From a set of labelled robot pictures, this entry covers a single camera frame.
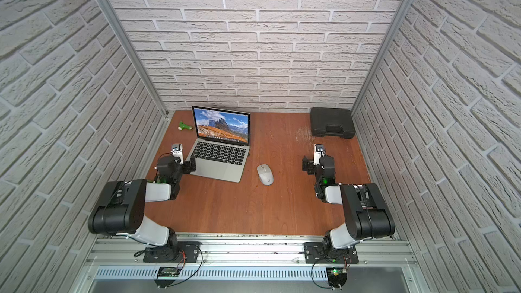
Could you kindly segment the white wireless mouse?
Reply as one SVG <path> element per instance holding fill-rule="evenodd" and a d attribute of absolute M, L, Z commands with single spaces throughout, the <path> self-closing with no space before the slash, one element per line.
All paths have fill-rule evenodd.
<path fill-rule="evenodd" d="M 270 186 L 274 183 L 274 174 L 271 171 L 271 168 L 267 164 L 261 164 L 256 168 L 259 180 L 265 186 Z"/>

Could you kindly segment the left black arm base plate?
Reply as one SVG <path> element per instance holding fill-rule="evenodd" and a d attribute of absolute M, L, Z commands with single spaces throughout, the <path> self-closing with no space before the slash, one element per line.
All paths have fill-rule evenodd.
<path fill-rule="evenodd" d="M 175 246 L 146 248 L 144 263 L 188 263 L 195 264 L 199 259 L 200 241 L 180 241 Z"/>

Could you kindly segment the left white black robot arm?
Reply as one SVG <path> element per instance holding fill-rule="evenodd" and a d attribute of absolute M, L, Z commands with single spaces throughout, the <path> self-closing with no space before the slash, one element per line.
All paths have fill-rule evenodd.
<path fill-rule="evenodd" d="M 108 182 L 88 218 L 89 232 L 129 237 L 153 248 L 174 247 L 175 232 L 145 216 L 145 204 L 175 200 L 183 175 L 196 171 L 196 160 L 192 157 L 182 161 L 177 155 L 165 155 L 159 158 L 156 171 L 155 182 Z"/>

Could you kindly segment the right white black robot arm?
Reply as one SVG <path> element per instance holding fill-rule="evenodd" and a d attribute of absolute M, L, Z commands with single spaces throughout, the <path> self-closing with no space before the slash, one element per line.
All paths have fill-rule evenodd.
<path fill-rule="evenodd" d="M 376 184 L 337 183 L 335 160 L 329 155 L 317 161 L 304 157 L 302 167 L 304 172 L 316 178 L 316 197 L 343 208 L 344 223 L 324 236 L 326 252 L 346 250 L 366 240 L 394 235 L 395 222 Z"/>

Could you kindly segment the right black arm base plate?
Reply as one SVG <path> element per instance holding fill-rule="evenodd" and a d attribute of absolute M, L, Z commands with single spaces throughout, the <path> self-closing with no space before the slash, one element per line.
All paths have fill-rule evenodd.
<path fill-rule="evenodd" d="M 359 258 L 355 247 L 335 249 L 325 247 L 322 242 L 305 242 L 303 253 L 307 264 L 329 263 L 329 264 L 358 264 Z"/>

